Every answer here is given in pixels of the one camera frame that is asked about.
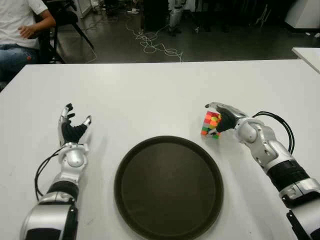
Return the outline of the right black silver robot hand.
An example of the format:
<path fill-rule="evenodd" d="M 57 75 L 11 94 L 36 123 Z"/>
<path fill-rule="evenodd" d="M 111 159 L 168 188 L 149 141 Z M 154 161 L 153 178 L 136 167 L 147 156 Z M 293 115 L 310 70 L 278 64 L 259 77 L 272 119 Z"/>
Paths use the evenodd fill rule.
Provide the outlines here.
<path fill-rule="evenodd" d="M 208 134 L 212 136 L 215 136 L 218 133 L 224 132 L 229 129 L 234 129 L 239 119 L 248 117 L 246 113 L 239 110 L 238 108 L 220 102 L 208 103 L 205 105 L 205 108 L 215 109 L 221 115 L 221 120 L 217 124 L 215 129 L 212 129 L 208 132 Z"/>

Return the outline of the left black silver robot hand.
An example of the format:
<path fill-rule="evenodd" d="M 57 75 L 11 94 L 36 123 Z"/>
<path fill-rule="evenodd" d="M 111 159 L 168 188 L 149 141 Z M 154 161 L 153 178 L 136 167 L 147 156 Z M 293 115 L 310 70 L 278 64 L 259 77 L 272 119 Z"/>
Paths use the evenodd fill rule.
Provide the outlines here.
<path fill-rule="evenodd" d="M 69 143 L 77 144 L 92 123 L 92 116 L 89 115 L 82 124 L 73 126 L 71 118 L 76 114 L 70 113 L 72 110 L 73 105 L 71 103 L 66 104 L 58 118 L 57 130 L 61 147 Z"/>

